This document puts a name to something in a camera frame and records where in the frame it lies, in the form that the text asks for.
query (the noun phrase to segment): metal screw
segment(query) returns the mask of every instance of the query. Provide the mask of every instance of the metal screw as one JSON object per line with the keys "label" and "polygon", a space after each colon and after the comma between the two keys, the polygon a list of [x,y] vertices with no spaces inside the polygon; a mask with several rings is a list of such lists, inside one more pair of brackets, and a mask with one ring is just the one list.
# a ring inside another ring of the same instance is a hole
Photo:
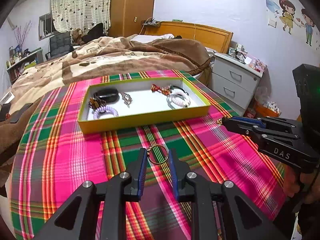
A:
{"label": "metal screw", "polygon": [[82,183],[82,187],[91,187],[92,182],[90,180],[86,180],[84,183]]}
{"label": "metal screw", "polygon": [[197,174],[195,172],[188,172],[187,176],[189,179],[194,179],[197,176]]}
{"label": "metal screw", "polygon": [[234,184],[233,184],[232,181],[227,180],[227,181],[224,182],[224,185],[225,185],[226,187],[228,187],[228,188],[231,188],[231,187],[233,187]]}
{"label": "metal screw", "polygon": [[120,174],[119,174],[119,176],[120,176],[120,178],[121,179],[126,179],[127,177],[129,177],[130,176],[130,174],[128,173],[128,172],[121,172]]}

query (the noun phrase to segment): cartoon girl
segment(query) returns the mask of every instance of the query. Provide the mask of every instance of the cartoon girl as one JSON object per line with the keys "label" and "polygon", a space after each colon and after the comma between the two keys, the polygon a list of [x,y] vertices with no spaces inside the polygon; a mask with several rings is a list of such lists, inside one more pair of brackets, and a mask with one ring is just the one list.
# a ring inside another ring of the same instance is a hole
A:
{"label": "cartoon girl", "polygon": [[285,28],[289,26],[289,34],[291,34],[291,29],[293,28],[294,22],[297,26],[299,26],[295,20],[294,20],[294,14],[295,14],[295,6],[292,4],[292,2],[288,0],[279,0],[280,7],[282,8],[282,16],[279,17],[279,19],[284,23],[283,30],[285,31]]}
{"label": "cartoon girl", "polygon": [[312,27],[314,27],[315,24],[313,23],[313,20],[310,18],[310,14],[307,12],[306,9],[302,9],[301,13],[303,15],[304,20],[306,21],[306,24],[302,25],[302,27],[306,28],[306,36],[307,36],[306,44],[309,43],[309,45],[311,46],[311,39],[313,35]]}

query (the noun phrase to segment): blue gripper pad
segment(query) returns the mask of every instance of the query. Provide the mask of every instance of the blue gripper pad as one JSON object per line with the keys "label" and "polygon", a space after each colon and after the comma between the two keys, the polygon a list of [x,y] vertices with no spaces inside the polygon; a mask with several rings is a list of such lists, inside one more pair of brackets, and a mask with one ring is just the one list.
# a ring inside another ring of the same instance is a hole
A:
{"label": "blue gripper pad", "polygon": [[266,128],[266,126],[263,124],[263,122],[261,120],[252,119],[252,118],[248,118],[248,117],[242,117],[242,116],[233,116],[231,119],[243,121],[243,122],[249,122],[249,123],[252,123],[253,125],[259,126],[260,128],[264,128],[264,129]]}
{"label": "blue gripper pad", "polygon": [[141,200],[143,189],[144,189],[144,182],[146,180],[146,172],[147,172],[147,150],[145,150],[143,154],[143,159],[141,162],[140,172],[139,172],[139,179],[138,179],[138,199]]}
{"label": "blue gripper pad", "polygon": [[174,165],[173,155],[171,150],[169,150],[168,155],[169,155],[169,168],[170,168],[170,175],[171,175],[171,181],[172,181],[173,195],[174,195],[174,198],[178,200],[179,198],[178,177],[177,177],[177,170]]}

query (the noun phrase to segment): window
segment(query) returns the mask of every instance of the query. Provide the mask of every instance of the window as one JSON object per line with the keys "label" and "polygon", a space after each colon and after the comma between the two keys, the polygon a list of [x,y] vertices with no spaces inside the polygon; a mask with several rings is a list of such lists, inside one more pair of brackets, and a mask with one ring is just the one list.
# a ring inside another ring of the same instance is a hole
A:
{"label": "window", "polygon": [[57,33],[58,31],[54,28],[51,13],[39,17],[39,41]]}

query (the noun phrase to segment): curtain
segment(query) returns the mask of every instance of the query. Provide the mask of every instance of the curtain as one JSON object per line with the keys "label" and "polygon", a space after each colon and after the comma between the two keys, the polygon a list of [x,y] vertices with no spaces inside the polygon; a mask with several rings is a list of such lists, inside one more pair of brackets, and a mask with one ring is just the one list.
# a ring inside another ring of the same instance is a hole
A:
{"label": "curtain", "polygon": [[96,24],[111,26],[110,0],[51,0],[52,21],[58,32],[80,28],[87,34]]}

